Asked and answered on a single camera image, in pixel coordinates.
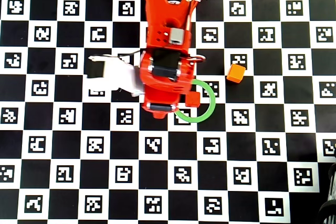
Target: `table surface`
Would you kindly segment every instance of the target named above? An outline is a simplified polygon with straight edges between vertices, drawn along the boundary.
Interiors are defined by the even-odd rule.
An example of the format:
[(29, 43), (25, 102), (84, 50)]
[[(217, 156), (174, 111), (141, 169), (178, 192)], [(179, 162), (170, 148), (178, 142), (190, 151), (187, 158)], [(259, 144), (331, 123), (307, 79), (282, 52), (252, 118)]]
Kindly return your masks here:
[[(199, 124), (83, 78), (93, 54), (139, 64), (144, 0), (2, 0), (0, 223), (313, 223), (335, 161), (335, 0), (206, 0), (192, 22), (217, 101)], [(209, 98), (183, 101), (196, 116)]]

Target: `green ring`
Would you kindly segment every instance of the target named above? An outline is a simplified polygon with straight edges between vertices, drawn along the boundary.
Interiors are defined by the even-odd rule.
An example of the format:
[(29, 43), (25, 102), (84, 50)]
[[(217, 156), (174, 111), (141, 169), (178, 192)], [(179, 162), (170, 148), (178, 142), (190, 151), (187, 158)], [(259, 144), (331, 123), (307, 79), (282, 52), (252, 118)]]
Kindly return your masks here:
[(209, 116), (211, 116), (212, 113), (214, 112), (215, 107), (216, 107), (216, 97), (215, 97), (215, 93), (213, 89), (206, 82), (194, 79), (192, 81), (192, 84), (201, 86), (203, 89), (206, 90), (206, 92), (208, 92), (208, 95), (210, 97), (210, 104), (209, 104), (207, 111), (203, 115), (200, 115), (196, 118), (191, 118), (190, 116), (186, 116), (179, 109), (175, 112), (175, 115), (177, 115), (179, 118), (181, 118), (182, 120), (188, 123), (200, 123), (208, 119)]

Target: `small cube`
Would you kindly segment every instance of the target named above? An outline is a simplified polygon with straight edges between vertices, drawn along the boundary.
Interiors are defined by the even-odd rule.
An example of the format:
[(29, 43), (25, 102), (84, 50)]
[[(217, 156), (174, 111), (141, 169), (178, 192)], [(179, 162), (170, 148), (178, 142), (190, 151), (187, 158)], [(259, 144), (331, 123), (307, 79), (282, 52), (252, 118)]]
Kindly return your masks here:
[(187, 107), (198, 108), (201, 104), (201, 94), (196, 91), (190, 91), (185, 95), (185, 105)]
[(227, 75), (227, 79), (229, 81), (233, 81), (235, 83), (240, 83), (244, 77), (246, 68), (238, 65), (238, 64), (232, 64), (229, 74)]

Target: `orange cube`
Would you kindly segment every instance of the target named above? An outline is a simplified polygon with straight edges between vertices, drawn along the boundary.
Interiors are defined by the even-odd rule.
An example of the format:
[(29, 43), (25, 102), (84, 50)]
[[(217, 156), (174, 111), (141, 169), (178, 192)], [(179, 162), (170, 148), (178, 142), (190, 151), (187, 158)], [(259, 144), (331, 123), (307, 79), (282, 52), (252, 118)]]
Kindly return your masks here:
[(198, 108), (201, 104), (201, 94), (196, 91), (190, 91), (185, 95), (185, 105), (187, 107)]
[(227, 75), (227, 79), (229, 81), (233, 81), (235, 83), (240, 83), (241, 80), (244, 77), (244, 73), (245, 73), (246, 68), (238, 65), (238, 64), (232, 64), (229, 74)]

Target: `white square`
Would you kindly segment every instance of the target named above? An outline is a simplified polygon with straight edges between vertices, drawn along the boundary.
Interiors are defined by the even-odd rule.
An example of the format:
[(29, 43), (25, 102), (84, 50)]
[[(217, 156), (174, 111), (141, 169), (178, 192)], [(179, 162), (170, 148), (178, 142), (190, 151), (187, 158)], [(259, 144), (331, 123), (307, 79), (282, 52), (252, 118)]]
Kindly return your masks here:
[(0, 159), (0, 174), (0, 189), (20, 189), (21, 159)]
[(224, 48), (224, 22), (196, 22), (196, 48)]
[[(12, 111), (11, 109), (6, 108), (17, 109), (18, 114), (15, 115), (14, 110)], [(25, 120), (25, 102), (0, 102), (0, 116), (3, 117), (1, 118), (1, 121), (8, 121), (7, 123), (0, 122), (0, 130), (22, 130)]]
[(309, 22), (309, 0), (280, 0), (280, 19), (283, 22)]
[[(267, 210), (265, 207), (265, 199), (273, 198), (275, 200), (282, 199), (283, 208), (281, 206), (277, 208), (276, 201), (272, 201), (272, 206), (274, 210)], [(259, 191), (258, 192), (259, 201), (259, 221), (269, 222), (269, 223), (290, 223), (290, 207), (289, 207), (289, 193), (282, 191)]]
[(197, 131), (197, 160), (226, 161), (226, 133)]
[(257, 161), (286, 162), (285, 132), (256, 132)]
[(336, 21), (311, 21), (310, 47), (311, 48), (336, 48)]
[(112, 102), (112, 131), (139, 131), (140, 104), (137, 102)]
[(168, 132), (139, 131), (139, 160), (168, 160)]
[(227, 161), (227, 190), (258, 191), (257, 162)]
[(168, 189), (197, 190), (197, 174), (196, 160), (168, 160)]
[(312, 76), (312, 61), (310, 48), (282, 49), (283, 76)]
[[(145, 202), (151, 204), (152, 207), (147, 209)], [(138, 219), (168, 220), (168, 190), (138, 190)]]
[(1, 20), (26, 20), (30, 17), (30, 0), (2, 0)]
[[(227, 191), (199, 190), (197, 194), (199, 221), (229, 221)], [(221, 210), (222, 214), (211, 214), (211, 212), (218, 210)]]
[(23, 131), (22, 159), (51, 159), (53, 131)]
[(336, 133), (316, 133), (316, 149), (319, 163), (334, 163)]
[[(36, 196), (36, 200), (29, 199), (28, 208), (25, 202), (26, 196)], [(39, 212), (25, 212), (25, 210), (36, 209)], [(47, 220), (49, 211), (49, 189), (20, 189), (18, 201), (18, 220)]]
[[(265, 33), (259, 41), (259, 32)], [(282, 48), (281, 22), (278, 21), (258, 21), (252, 22), (252, 40), (254, 49)]]
[(57, 44), (57, 21), (30, 20), (28, 47), (52, 48)]
[(54, 102), (52, 120), (54, 131), (80, 131), (82, 129), (82, 103)]
[(79, 178), (80, 159), (51, 160), (50, 189), (79, 189)]
[[(88, 200), (95, 201), (100, 197), (100, 201), (96, 203), (88, 204)], [(107, 220), (109, 218), (109, 190), (108, 189), (80, 189), (78, 197), (78, 219), (79, 220)]]
[(252, 0), (224, 0), (224, 20), (252, 22)]
[(245, 65), (247, 69), (245, 70), (244, 76), (254, 75), (254, 59), (253, 59), (253, 49), (252, 48), (225, 48), (224, 50), (224, 69), (225, 75), (227, 76), (232, 63)]
[(109, 189), (139, 189), (139, 160), (111, 159)]
[[(11, 56), (6, 58), (6, 53), (10, 53)], [(26, 74), (27, 60), (28, 47), (0, 47), (0, 73), (2, 74)]]
[(109, 160), (110, 131), (81, 131), (80, 159)]
[(111, 48), (113, 42), (112, 21), (86, 21), (84, 32), (86, 48)]
[(140, 22), (141, 0), (113, 0), (114, 22)]
[(255, 104), (283, 104), (284, 85), (282, 76), (254, 76)]
[[(303, 168), (309, 169), (310, 176), (312, 177), (312, 186), (295, 185), (295, 180), (298, 181), (301, 174), (295, 174), (294, 169)], [(319, 193), (319, 170), (318, 163), (316, 162), (287, 162), (288, 174), (288, 189), (290, 193)]]
[[(316, 132), (314, 104), (285, 104), (284, 108), (285, 108), (286, 133), (315, 133)], [(302, 116), (305, 116), (305, 115), (304, 114), (300, 115), (299, 113), (297, 113), (297, 111), (305, 112), (306, 110), (308, 110), (309, 126), (304, 126), (305, 124), (304, 120), (306, 119), (301, 118)], [(294, 119), (295, 125), (293, 126), (292, 126), (292, 116), (295, 116), (295, 119)]]
[(226, 131), (255, 132), (256, 131), (255, 114), (256, 114), (255, 105), (253, 103), (226, 103), (225, 104)]
[(313, 90), (314, 104), (336, 104), (336, 76), (313, 76)]
[[(179, 103), (178, 107), (186, 116), (190, 116), (192, 118), (197, 117), (197, 108), (186, 107), (185, 103)], [(168, 131), (197, 131), (197, 123), (188, 123), (180, 119), (175, 113), (168, 113), (167, 117)]]
[(26, 75), (26, 102), (54, 102), (54, 96), (55, 75)]
[(85, 15), (86, 0), (58, 0), (58, 21), (84, 22)]
[[(213, 89), (215, 96), (216, 96), (216, 103), (225, 103), (225, 76), (196, 76), (197, 80), (205, 81), (208, 83), (208, 85)], [(201, 94), (201, 103), (210, 103), (210, 98), (203, 96), (204, 93), (206, 92), (203, 90), (201, 86), (196, 86), (196, 91)]]

